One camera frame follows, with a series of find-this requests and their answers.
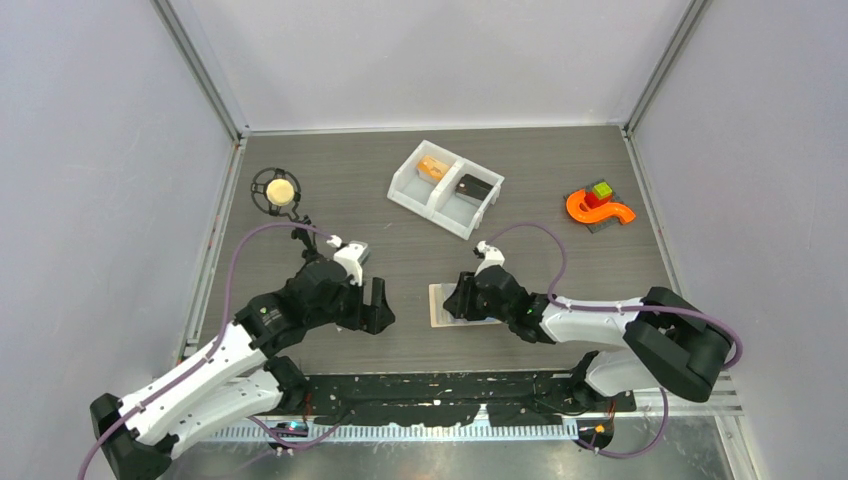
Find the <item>beige card holder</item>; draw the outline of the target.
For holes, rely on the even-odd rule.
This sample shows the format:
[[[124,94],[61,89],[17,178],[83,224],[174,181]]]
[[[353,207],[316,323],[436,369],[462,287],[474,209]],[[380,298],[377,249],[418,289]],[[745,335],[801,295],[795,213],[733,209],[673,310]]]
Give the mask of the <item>beige card holder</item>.
[[[444,301],[455,291],[455,283],[430,284],[428,286],[430,324],[432,328],[499,325],[500,321],[486,318],[469,321],[453,317],[444,307]]]

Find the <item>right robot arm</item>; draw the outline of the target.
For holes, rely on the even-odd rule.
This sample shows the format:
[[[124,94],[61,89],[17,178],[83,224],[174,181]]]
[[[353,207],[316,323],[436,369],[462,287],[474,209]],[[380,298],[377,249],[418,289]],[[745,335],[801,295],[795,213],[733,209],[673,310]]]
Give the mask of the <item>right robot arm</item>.
[[[461,273],[443,308],[468,322],[500,321],[529,343],[601,346],[581,360],[570,385],[574,403],[589,411],[623,391],[654,387],[703,403],[742,353],[737,334],[665,287],[583,302],[531,293],[503,267],[490,266]]]

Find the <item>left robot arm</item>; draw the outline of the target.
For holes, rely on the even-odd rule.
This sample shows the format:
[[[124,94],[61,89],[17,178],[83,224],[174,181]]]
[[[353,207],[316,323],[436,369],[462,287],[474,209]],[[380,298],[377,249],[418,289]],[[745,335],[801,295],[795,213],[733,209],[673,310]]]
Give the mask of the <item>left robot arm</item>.
[[[156,479],[194,443],[226,424],[278,409],[298,412],[309,382],[282,350],[334,324],[376,335],[395,320],[383,279],[372,297],[334,260],[303,266],[276,291],[253,297],[223,332],[152,384],[90,405],[99,448],[118,479]]]

